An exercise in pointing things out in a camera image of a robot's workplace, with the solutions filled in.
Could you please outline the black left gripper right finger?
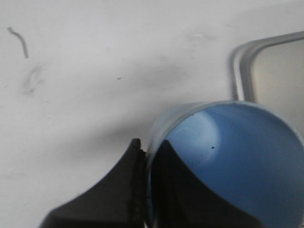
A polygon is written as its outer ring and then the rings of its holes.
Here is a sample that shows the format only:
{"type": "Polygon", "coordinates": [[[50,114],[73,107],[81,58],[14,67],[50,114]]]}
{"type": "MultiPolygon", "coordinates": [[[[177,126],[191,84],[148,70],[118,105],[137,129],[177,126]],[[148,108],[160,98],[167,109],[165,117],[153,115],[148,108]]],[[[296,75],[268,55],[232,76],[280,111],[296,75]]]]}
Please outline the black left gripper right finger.
{"type": "Polygon", "coordinates": [[[150,184],[153,228],[263,227],[203,184],[167,140],[152,162],[150,184]]]}

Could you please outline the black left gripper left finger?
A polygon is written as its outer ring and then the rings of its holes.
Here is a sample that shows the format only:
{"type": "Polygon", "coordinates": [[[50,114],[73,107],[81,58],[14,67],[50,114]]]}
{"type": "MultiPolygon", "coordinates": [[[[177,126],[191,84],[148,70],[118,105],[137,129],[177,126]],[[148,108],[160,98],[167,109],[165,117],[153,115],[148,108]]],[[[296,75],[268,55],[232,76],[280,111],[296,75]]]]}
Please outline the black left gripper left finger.
{"type": "Polygon", "coordinates": [[[145,152],[132,139],[117,164],[92,188],[51,210],[42,228],[143,228],[145,152]]]}

